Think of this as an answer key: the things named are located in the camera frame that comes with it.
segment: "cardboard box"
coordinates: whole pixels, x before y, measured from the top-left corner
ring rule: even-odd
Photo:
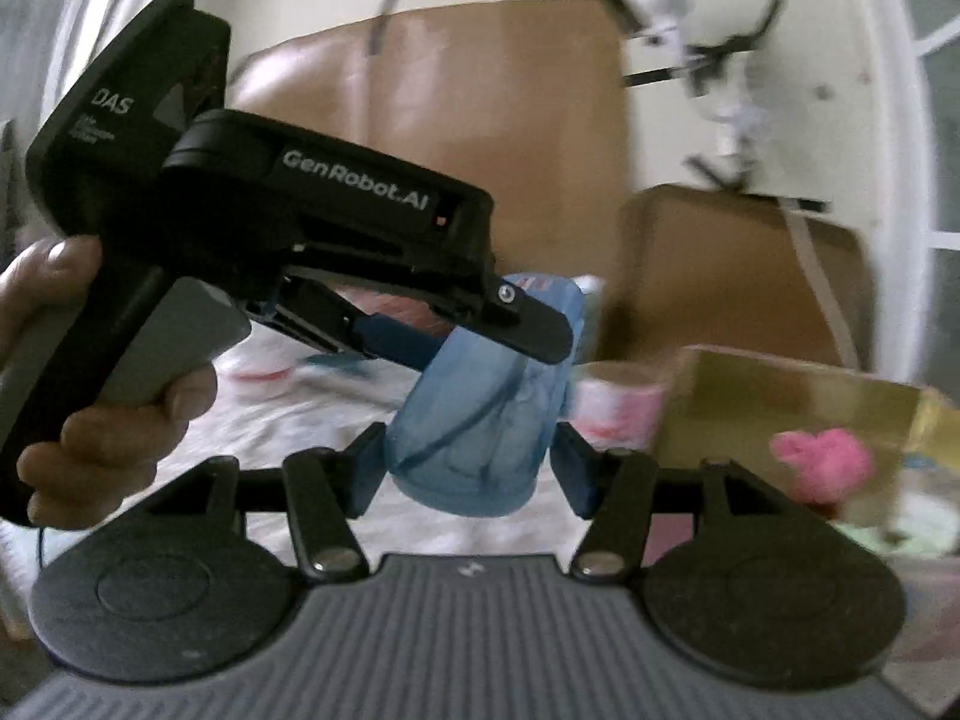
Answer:
[[[960,473],[960,413],[938,391],[709,346],[680,353],[652,451],[661,466],[682,469],[704,458],[736,460],[786,492],[793,472],[771,455],[771,437],[834,427],[865,442],[877,469],[844,504],[841,517],[853,524],[887,524],[906,453]]]

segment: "blue plastic bottle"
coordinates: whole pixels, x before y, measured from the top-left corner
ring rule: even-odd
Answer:
[[[457,328],[387,429],[387,468],[424,506],[464,517],[502,517],[534,493],[565,403],[584,326],[584,295],[569,279],[508,280],[563,312],[573,351],[544,365]]]

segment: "human hand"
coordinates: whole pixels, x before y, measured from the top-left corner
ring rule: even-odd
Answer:
[[[83,298],[102,256],[93,237],[46,239],[0,275],[0,367],[34,314]],[[28,446],[17,463],[21,480],[35,490],[27,509],[32,522],[61,530],[102,522],[128,495],[150,487],[157,462],[216,394],[216,374],[207,365],[175,381],[155,404],[97,404],[72,415],[59,442]]]

